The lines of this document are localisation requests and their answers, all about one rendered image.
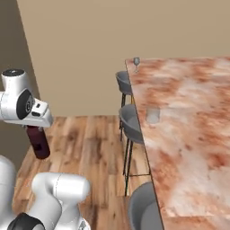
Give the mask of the clear wine glass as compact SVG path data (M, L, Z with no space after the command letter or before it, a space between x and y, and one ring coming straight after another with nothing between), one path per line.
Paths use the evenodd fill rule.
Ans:
M140 58L139 57L134 57L133 58L133 63L135 65L135 72L138 72L138 65L140 64Z

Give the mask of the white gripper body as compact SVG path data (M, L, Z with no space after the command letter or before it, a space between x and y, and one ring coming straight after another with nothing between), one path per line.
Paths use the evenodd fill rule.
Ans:
M53 123L53 117L51 115L50 109L46 109L45 114L41 117L34 117L29 115L25 119L7 120L6 123L49 128Z

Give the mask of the grey bar stool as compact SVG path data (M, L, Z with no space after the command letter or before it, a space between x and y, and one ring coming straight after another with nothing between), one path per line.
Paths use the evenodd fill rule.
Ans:
M116 73L116 79L119 86L119 91L121 92L121 105L120 107L123 108L126 105L126 97L132 96L131 84L128 78L127 71L119 71Z
M125 194L128 194L128 181L130 177L148 176L148 173L131 174L131 160L133 153L133 145L143 146L144 139L141 133L137 110L134 104L124 105L119 109L120 134L126 137L126 148L124 154L123 176L125 178Z
M131 230L164 230L151 182L142 184L132 193L128 204L128 219Z

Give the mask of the clear glass cup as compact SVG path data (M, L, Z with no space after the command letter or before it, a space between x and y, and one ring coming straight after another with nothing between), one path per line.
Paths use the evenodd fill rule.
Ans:
M160 110L157 108L148 108L146 110L146 121L150 124L155 124L160 119Z

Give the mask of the dark red wine bottle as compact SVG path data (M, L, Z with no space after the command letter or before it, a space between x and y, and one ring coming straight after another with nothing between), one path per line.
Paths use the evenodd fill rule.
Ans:
M31 141L34 154L38 159L46 159L50 155L49 143L43 128L28 126L27 135Z

